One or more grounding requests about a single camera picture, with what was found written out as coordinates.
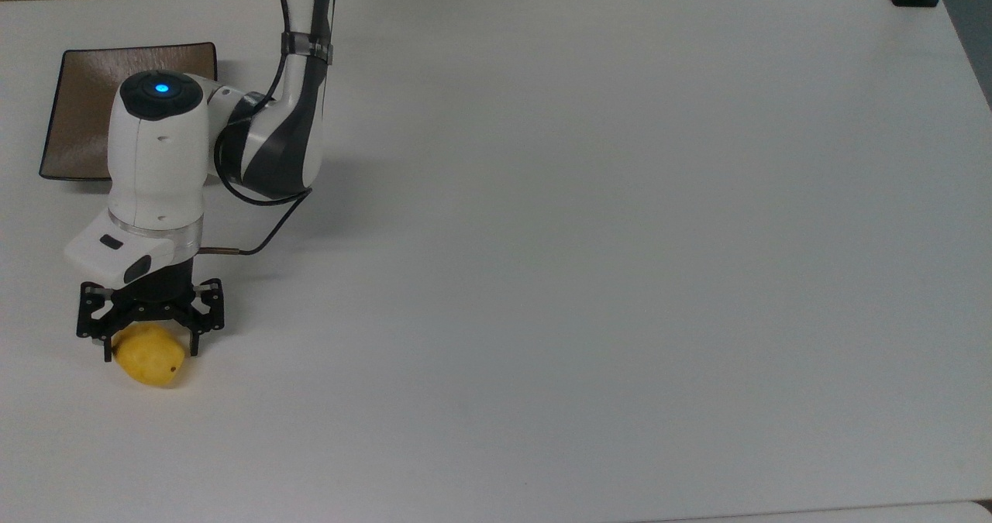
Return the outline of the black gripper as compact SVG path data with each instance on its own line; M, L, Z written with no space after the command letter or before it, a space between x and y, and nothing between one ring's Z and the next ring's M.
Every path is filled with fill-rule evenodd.
M77 337L91 339L113 360L113 336L132 322L173 321L189 333L189 355L201 350L201 338L226 325L226 298L222 282L212 278L192 283L194 261L189 259L149 273L120 290L86 282L79 287Z

